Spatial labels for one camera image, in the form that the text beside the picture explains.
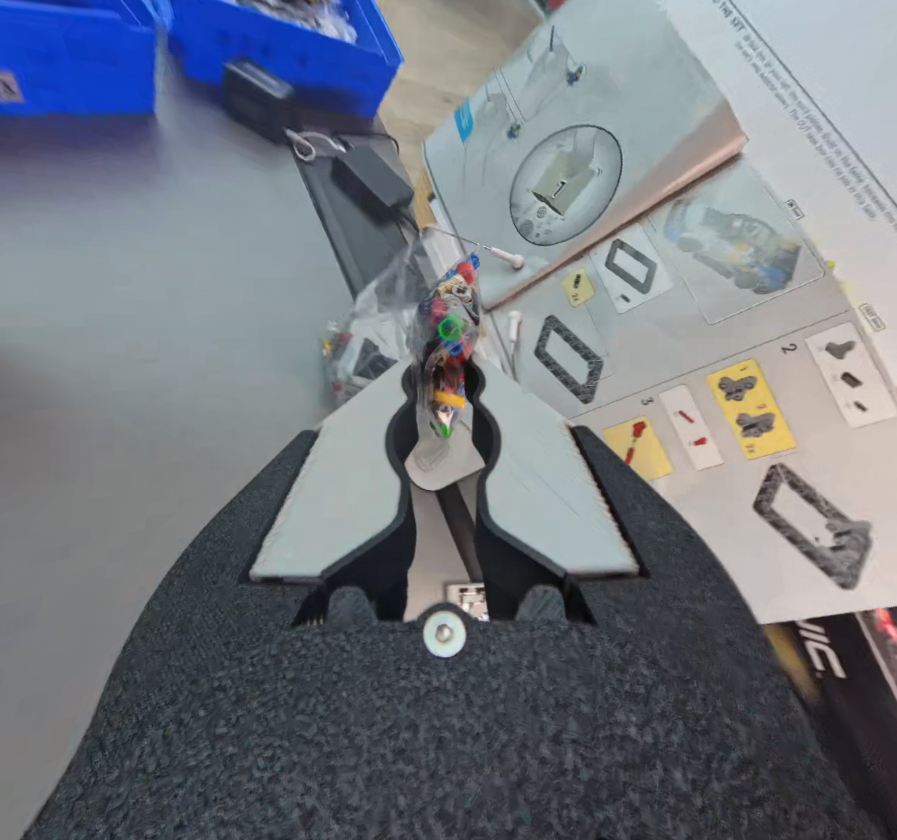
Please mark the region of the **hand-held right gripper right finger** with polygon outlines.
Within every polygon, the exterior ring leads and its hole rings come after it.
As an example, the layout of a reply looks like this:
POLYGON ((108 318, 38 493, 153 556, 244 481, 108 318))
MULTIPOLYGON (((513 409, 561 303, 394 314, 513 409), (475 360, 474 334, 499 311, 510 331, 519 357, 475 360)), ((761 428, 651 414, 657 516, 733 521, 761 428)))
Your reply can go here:
POLYGON ((490 621, 513 620, 536 586, 593 621, 583 583, 641 576, 641 561, 575 426, 475 356, 465 371, 477 478, 474 545, 490 621))

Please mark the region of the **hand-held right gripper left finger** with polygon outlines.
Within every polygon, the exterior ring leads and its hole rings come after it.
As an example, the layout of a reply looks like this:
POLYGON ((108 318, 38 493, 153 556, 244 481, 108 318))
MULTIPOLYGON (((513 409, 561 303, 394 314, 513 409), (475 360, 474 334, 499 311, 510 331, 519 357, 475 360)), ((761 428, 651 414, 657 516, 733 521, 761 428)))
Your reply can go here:
POLYGON ((377 619, 403 621, 417 541, 406 468, 417 443, 411 362, 389 367, 300 440, 249 581, 310 587, 299 621, 324 615, 343 587, 362 591, 377 619))

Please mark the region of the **large clear bag of parts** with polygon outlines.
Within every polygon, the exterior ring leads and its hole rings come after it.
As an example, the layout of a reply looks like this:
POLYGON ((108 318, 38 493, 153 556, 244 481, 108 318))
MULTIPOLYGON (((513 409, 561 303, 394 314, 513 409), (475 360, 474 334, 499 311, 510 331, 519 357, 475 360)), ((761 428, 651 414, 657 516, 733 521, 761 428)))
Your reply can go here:
POLYGON ((415 315, 435 280, 421 238, 399 251, 327 326, 323 372, 336 408, 404 360, 415 315))

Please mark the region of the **small bag of coloured pieces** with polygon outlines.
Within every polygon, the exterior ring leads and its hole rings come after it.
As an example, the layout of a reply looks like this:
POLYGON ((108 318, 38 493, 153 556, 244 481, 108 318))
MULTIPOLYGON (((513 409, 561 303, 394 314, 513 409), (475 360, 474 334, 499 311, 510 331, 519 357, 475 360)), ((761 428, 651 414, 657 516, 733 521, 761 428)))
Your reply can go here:
POLYGON ((479 267, 472 253, 440 276, 407 332, 418 431, 411 458, 422 475, 435 474, 449 459, 468 404, 466 365, 481 337, 479 267))

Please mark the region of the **grey desk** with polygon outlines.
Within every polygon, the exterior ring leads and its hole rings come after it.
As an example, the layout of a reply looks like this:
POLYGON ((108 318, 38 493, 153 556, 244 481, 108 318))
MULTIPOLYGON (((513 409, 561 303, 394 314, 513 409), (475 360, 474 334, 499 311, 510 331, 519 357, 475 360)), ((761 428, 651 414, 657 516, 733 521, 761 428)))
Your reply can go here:
POLYGON ((2 838, 164 575, 332 409, 352 296, 292 154, 158 54, 150 116, 2 119, 2 838))

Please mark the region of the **open instruction booklet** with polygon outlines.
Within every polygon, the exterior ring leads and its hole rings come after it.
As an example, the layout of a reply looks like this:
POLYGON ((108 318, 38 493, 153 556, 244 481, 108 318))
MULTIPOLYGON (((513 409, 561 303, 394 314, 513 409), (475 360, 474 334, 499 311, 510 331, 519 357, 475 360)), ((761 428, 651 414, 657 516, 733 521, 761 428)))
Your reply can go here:
POLYGON ((895 605, 895 0, 568 0, 424 143, 500 352, 760 623, 895 605))

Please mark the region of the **black power adapter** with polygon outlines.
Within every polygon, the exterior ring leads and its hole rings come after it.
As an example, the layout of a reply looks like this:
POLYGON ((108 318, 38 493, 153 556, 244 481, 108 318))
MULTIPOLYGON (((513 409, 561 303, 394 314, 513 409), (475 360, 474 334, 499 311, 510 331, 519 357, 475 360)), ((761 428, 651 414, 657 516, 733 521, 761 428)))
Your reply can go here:
POLYGON ((339 152, 331 160, 331 178, 355 204, 379 219, 413 202, 413 187, 370 146, 339 152))

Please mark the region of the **black product box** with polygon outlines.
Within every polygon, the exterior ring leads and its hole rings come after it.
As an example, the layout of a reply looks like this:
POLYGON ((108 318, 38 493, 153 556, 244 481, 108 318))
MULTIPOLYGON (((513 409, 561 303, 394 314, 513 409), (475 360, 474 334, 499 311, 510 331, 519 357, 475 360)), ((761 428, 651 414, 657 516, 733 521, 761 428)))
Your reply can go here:
POLYGON ((896 609, 763 627, 824 752, 860 805, 896 823, 896 609))

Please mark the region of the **small black box device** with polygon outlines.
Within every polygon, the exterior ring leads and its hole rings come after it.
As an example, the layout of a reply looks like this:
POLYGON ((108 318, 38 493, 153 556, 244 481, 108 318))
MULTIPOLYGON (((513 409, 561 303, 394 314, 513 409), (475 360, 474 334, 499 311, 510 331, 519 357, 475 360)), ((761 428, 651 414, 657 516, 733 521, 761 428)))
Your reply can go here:
POLYGON ((222 104, 235 122, 274 144, 285 144, 292 128, 296 91, 282 78, 248 58, 223 67, 222 104))

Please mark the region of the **blue plastic bin holding bags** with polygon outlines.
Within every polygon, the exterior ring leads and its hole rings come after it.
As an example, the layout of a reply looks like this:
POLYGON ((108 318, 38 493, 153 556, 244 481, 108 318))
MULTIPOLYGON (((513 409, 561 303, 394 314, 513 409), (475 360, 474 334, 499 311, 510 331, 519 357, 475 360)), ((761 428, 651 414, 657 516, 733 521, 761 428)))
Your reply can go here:
POLYGON ((340 0, 354 42, 323 35, 227 0, 150 0, 169 51, 187 77, 220 84, 245 57, 322 107, 373 118, 404 57, 376 0, 340 0))

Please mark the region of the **empty blue plastic bin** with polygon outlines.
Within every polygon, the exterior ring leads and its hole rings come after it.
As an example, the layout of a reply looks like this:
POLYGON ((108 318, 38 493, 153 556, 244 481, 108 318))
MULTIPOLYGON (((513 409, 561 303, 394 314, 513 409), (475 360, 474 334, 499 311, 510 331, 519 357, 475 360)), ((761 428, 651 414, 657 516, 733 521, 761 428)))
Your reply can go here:
POLYGON ((1 0, 2 116, 149 115, 156 44, 146 0, 1 0))

